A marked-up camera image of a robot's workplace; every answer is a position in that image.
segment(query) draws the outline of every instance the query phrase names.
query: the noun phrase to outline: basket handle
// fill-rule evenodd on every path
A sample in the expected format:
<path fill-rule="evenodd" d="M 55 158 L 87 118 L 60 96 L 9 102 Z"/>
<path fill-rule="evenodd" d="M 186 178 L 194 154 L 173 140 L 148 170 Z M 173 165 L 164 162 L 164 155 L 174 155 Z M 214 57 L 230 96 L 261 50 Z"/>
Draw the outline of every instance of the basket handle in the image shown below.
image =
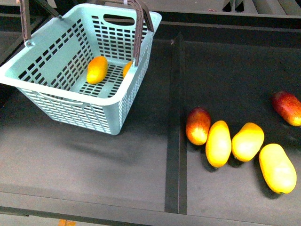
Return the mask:
<path fill-rule="evenodd" d="M 58 14 L 56 10 L 54 10 L 46 1 L 44 0 L 35 0 L 38 4 L 40 4 L 43 8 L 45 8 L 50 14 L 53 16 L 61 16 Z M 143 20 L 145 20 L 147 29 L 151 32 L 154 32 L 154 27 L 151 21 L 151 16 L 149 9 L 141 0 L 106 0 L 107 2 L 115 2 L 115 3 L 124 3 L 125 5 L 132 6 L 137 13 L 136 20 L 136 28 L 135 28 L 135 40 L 134 40 L 134 52 L 133 57 L 135 58 L 135 66 L 138 66 L 139 63 L 139 55 L 140 55 L 140 47 L 141 47 L 141 39 L 142 39 L 142 31 L 143 31 Z M 20 11 L 21 11 L 21 23 L 22 23 L 22 34 L 24 44 L 30 46 L 31 43 L 27 42 L 32 38 L 31 35 L 31 26 L 30 26 L 30 15 L 29 15 L 29 0 L 20 0 Z"/>
<path fill-rule="evenodd" d="M 40 4 L 48 13 L 53 16 L 58 16 L 62 18 L 59 13 L 53 9 L 45 0 L 35 0 L 38 4 Z M 20 4 L 20 13 L 21 13 L 21 24 L 22 24 L 22 35 L 24 44 L 26 41 L 32 38 L 32 28 L 30 26 L 30 14 L 29 14 L 29 0 L 17 0 L 17 3 Z"/>
<path fill-rule="evenodd" d="M 134 40 L 134 52 L 133 57 L 135 60 L 135 66 L 138 66 L 142 31 L 143 31 L 143 19 L 145 20 L 147 29 L 151 32 L 154 32 L 154 27 L 151 21 L 151 16 L 147 6 L 140 0 L 124 0 L 124 3 L 127 3 L 134 7 L 137 13 L 136 20 L 136 29 L 135 29 L 135 40 Z"/>

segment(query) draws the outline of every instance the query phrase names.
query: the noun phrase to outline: black tray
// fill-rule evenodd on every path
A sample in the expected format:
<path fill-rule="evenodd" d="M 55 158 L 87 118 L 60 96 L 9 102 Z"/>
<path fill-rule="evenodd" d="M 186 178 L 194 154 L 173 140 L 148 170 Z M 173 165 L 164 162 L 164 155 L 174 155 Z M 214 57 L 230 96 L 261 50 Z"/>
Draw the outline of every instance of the black tray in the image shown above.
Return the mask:
<path fill-rule="evenodd" d="M 185 42 L 171 40 L 179 31 Z M 270 33 L 292 42 L 259 41 Z M 210 42 L 212 34 L 219 43 Z M 300 180 L 278 196 L 257 157 L 244 164 L 231 157 L 213 170 L 204 147 L 186 147 L 183 136 L 185 116 L 197 105 L 213 122 L 225 120 L 232 136 L 253 121 L 300 174 L 301 130 L 269 101 L 283 89 L 301 99 L 296 37 L 295 30 L 162 25 L 117 136 L 52 121 L 16 91 L 0 110 L 0 211 L 109 225 L 298 225 Z M 280 48 L 288 45 L 295 48 Z"/>

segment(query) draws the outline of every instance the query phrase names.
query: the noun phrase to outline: yellow mango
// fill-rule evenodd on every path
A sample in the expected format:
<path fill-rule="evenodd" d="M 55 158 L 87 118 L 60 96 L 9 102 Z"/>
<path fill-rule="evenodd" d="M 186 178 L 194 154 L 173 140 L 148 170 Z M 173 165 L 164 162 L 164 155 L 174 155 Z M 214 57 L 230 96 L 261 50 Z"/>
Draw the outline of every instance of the yellow mango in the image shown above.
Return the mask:
<path fill-rule="evenodd" d="M 88 64 L 87 83 L 97 84 L 104 80 L 108 72 L 108 60 L 104 56 L 97 56 Z"/>
<path fill-rule="evenodd" d="M 259 153 L 259 163 L 264 180 L 272 191 L 287 194 L 295 188 L 296 170 L 280 145 L 264 146 Z"/>
<path fill-rule="evenodd" d="M 123 78 L 125 78 L 125 76 L 127 75 L 128 70 L 130 70 L 130 67 L 132 66 L 132 61 L 128 62 L 127 65 L 125 65 L 123 72 L 122 72 L 122 76 Z"/>
<path fill-rule="evenodd" d="M 263 130 L 255 123 L 246 123 L 232 139 L 232 153 L 240 161 L 250 161 L 264 141 Z"/>
<path fill-rule="evenodd" d="M 225 121 L 215 122 L 209 130 L 206 157 L 215 168 L 226 164 L 231 153 L 231 137 Z"/>

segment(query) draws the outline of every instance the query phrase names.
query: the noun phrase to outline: light blue plastic basket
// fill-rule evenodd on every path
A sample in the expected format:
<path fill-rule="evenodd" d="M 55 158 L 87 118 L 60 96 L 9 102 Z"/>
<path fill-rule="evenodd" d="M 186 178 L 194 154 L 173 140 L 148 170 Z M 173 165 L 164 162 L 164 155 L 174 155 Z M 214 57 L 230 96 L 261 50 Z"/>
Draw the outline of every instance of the light blue plastic basket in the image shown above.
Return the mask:
<path fill-rule="evenodd" d="M 127 16 L 133 9 L 80 4 L 63 19 L 53 18 L 32 35 L 25 47 L 0 68 L 0 82 L 17 87 L 56 121 L 116 135 L 126 119 L 148 68 L 153 35 L 161 15 L 150 12 L 154 32 L 143 27 L 139 65 L 133 60 L 135 25 L 108 23 L 104 15 Z M 88 63 L 96 56 L 108 59 L 105 79 L 86 82 Z"/>

